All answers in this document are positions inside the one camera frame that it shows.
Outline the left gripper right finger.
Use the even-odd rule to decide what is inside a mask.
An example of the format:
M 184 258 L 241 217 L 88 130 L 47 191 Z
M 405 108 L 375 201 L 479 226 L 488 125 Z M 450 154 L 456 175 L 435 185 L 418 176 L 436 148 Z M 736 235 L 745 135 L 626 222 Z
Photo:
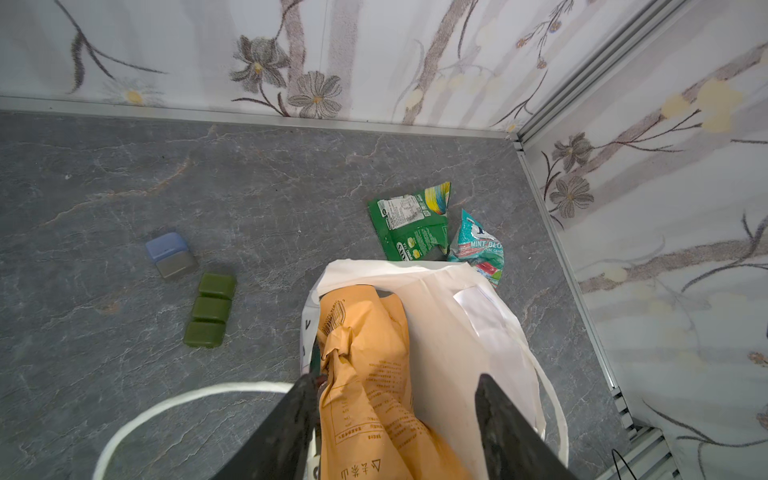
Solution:
M 575 478 L 489 374 L 479 377 L 475 411 L 490 480 Z

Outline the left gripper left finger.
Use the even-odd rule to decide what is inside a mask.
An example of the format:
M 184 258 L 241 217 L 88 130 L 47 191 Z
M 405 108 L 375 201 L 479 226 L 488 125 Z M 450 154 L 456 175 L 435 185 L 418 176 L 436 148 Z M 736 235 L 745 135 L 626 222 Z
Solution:
M 224 383 L 221 392 L 281 393 L 283 398 L 255 432 L 214 475 L 216 479 L 301 479 L 318 422 L 321 377 L 302 375 L 293 384 Z

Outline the orange paper snack packet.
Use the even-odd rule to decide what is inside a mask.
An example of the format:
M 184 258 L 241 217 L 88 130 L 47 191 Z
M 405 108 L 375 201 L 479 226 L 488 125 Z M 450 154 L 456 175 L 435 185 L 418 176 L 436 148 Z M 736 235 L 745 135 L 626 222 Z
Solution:
M 369 285 L 320 301 L 317 343 L 323 479 L 468 479 L 452 448 L 414 414 L 403 304 Z

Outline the white paper bag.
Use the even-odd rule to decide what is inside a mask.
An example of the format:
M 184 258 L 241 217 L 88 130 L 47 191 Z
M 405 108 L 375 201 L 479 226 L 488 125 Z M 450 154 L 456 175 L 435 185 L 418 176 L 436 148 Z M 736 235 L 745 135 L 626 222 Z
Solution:
M 489 479 L 475 411 L 481 374 L 489 374 L 544 441 L 541 399 L 555 391 L 531 352 L 517 317 L 491 283 L 473 267 L 452 262 L 337 260 L 324 270 L 302 312 L 301 376 L 327 377 L 317 343 L 321 298 L 336 289 L 369 285 L 403 304 L 410 339 L 410 376 L 415 416 L 440 436 L 469 471 L 468 479 Z M 124 425 L 107 443 L 94 475 L 102 478 L 121 441 L 158 414 L 193 400 L 221 394 L 213 385 L 165 400 Z M 556 417 L 559 447 L 552 450 L 568 468 L 568 427 Z M 320 413 L 313 429 L 302 479 L 320 476 Z

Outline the teal mint candy packet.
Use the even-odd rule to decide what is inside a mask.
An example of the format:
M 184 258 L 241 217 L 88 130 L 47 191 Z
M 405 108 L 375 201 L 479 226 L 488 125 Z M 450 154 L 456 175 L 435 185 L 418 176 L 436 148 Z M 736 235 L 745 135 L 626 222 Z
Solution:
M 449 247 L 447 260 L 471 265 L 497 288 L 504 268 L 504 250 L 496 237 L 463 210 L 461 224 Z

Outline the green snack packet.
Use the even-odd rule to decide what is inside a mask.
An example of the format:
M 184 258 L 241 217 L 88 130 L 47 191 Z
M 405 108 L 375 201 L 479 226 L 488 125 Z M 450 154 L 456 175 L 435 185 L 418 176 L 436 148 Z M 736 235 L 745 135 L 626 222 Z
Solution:
M 452 185 L 375 199 L 368 211 L 388 261 L 443 261 L 449 249 L 447 218 Z

